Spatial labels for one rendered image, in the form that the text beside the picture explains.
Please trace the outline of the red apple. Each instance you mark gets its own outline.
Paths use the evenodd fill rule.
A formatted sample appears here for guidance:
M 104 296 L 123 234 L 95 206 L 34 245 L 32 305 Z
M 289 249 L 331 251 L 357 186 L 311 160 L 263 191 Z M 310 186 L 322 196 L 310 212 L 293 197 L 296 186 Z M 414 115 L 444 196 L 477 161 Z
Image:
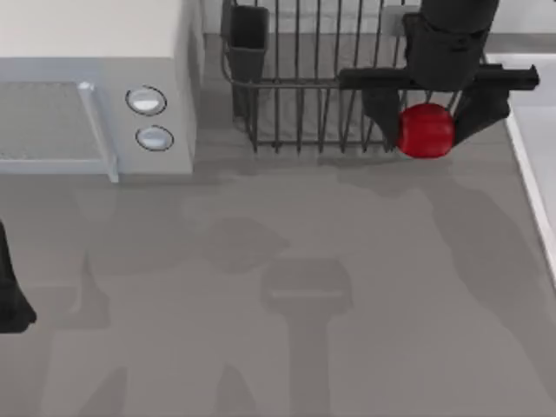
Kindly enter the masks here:
M 397 148 L 415 159 L 436 159 L 453 147 L 455 126 L 451 113 L 436 103 L 420 103 L 400 113 Z

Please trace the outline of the black cutlery holder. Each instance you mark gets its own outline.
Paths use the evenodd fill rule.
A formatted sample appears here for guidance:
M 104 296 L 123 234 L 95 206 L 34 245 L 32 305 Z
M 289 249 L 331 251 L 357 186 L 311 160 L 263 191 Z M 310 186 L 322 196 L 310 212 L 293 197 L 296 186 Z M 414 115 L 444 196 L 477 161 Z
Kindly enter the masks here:
M 268 51 L 269 10 L 222 0 L 221 35 L 235 83 L 258 83 Z

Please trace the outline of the small microwave knob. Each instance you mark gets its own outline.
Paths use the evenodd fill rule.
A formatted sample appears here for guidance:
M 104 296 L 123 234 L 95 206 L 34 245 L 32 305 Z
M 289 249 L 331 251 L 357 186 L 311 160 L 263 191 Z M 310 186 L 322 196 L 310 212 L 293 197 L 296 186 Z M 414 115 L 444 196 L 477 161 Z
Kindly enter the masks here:
M 143 149 L 150 152 L 165 152 L 175 142 L 172 133 L 159 125 L 151 125 L 137 130 L 135 139 Z

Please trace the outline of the large microwave knob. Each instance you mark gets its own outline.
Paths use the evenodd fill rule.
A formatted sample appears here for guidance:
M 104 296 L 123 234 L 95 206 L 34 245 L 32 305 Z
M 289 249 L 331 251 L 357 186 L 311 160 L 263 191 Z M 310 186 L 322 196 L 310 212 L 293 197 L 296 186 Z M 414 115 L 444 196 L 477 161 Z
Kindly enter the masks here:
M 125 102 L 132 111 L 141 116 L 159 115 L 168 105 L 166 96 L 159 89 L 148 85 L 128 90 Z

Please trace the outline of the pale microwave oven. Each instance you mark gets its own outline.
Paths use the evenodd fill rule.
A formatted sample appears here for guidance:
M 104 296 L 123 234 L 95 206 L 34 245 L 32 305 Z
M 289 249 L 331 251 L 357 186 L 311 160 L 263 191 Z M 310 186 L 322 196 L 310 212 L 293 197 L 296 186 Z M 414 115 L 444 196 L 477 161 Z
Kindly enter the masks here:
M 205 47 L 200 0 L 0 0 L 1 82 L 90 82 L 124 175 L 188 175 L 195 160 Z M 125 102 L 148 85 L 167 98 L 156 116 Z M 165 152 L 143 149 L 137 130 L 163 126 Z

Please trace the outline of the microwave oven glass door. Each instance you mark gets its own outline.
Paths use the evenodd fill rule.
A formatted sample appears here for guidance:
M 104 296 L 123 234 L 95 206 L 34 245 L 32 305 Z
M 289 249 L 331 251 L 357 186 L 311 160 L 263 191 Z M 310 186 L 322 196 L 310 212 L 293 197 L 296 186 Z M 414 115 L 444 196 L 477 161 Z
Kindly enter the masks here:
M 106 175 L 118 182 L 95 84 L 1 82 L 0 175 Z

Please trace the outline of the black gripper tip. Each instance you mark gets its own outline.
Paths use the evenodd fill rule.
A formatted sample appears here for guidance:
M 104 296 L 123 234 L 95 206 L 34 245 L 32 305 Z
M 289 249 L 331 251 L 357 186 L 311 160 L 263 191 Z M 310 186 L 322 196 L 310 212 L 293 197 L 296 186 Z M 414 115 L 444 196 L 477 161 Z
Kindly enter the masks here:
M 0 334 L 21 334 L 36 319 L 36 311 L 16 278 L 5 227 L 0 221 Z

